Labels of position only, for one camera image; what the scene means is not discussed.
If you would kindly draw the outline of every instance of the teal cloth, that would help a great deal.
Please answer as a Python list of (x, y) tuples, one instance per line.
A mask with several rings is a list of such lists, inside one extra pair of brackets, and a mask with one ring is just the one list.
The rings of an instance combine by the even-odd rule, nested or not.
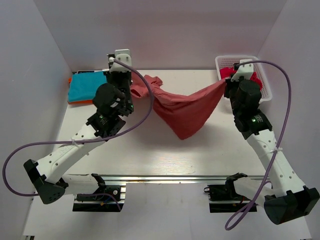
[(105, 84), (107, 78), (103, 71), (85, 72), (72, 75), (68, 102), (92, 100), (99, 86)]

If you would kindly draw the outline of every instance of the plastic basket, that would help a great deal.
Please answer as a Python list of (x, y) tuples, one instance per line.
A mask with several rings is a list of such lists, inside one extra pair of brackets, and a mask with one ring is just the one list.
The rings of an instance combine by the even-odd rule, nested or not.
[[(215, 58), (215, 66), (218, 73), (218, 78), (221, 80), (220, 69), (223, 68), (232, 68), (234, 63), (239, 63), (241, 59), (252, 59), (252, 60), (259, 60), (256, 56), (248, 56), (248, 55), (224, 55), (224, 56), (217, 56)], [(260, 63), (255, 63), (253, 65), (253, 70), (256, 72), (258, 79), (262, 82), (262, 89), (261, 89), (261, 100), (260, 103), (270, 101), (272, 99), (271, 89), (265, 75), (265, 72)]]

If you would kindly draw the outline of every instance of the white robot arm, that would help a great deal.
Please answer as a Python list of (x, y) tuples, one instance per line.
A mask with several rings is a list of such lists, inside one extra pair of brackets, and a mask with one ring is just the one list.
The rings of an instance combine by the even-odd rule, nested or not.
[(38, 161), (29, 159), (24, 163), (44, 204), (53, 203), (64, 194), (99, 194), (106, 191), (105, 181), (97, 174), (73, 175), (65, 172), (91, 150), (105, 143), (102, 138), (119, 132), (126, 123), (119, 116), (127, 117), (134, 111), (130, 92), (131, 72), (112, 61), (117, 58), (131, 66), (130, 51), (116, 50), (109, 57), (109, 71), (104, 72), (107, 83), (98, 88), (92, 100), (97, 111), (71, 138), (73, 144), (62, 145)]
[[(268, 172), (272, 189), (264, 186), (255, 203), (264, 208), (273, 223), (281, 224), (308, 215), (320, 196), (315, 188), (306, 187), (290, 166), (282, 149), (277, 149), (272, 125), (259, 109), (260, 87), (249, 80), (253, 72), (253, 64), (238, 66), (232, 78), (225, 80), (224, 96), (230, 99), (235, 126), (253, 148), (266, 171), (277, 152)], [(260, 185), (243, 173), (228, 177), (225, 183), (232, 198), (245, 196), (250, 200), (254, 199)]]

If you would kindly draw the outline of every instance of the white tabletop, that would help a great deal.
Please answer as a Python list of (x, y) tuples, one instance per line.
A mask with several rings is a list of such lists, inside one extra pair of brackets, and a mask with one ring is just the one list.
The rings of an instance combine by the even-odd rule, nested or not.
[[(216, 81), (216, 70), (141, 70), (158, 76), (165, 91), (190, 95)], [(147, 112), (149, 99), (134, 99), (134, 113), (124, 129)], [(94, 105), (69, 105), (58, 135), (70, 139), (94, 114)], [(220, 101), (205, 125), (194, 136), (180, 140), (155, 113), (137, 129), (112, 139), (83, 157), (67, 173), (104, 175), (263, 175), (255, 152), (243, 139), (233, 115)]]

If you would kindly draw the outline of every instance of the cable tie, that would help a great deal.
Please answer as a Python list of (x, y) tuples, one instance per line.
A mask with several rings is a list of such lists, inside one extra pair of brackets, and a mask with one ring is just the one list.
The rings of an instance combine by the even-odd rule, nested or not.
[(71, 138), (71, 142), (73, 146), (76, 146), (78, 149), (80, 149), (80, 146), (78, 143), (76, 143), (76, 140), (74, 140), (73, 138)]
[(266, 152), (265, 154), (262, 154), (259, 156), (260, 158), (263, 158), (264, 156), (268, 155), (268, 154), (273, 154), (274, 152), (282, 152), (283, 148), (282, 147), (274, 147), (271, 151)]

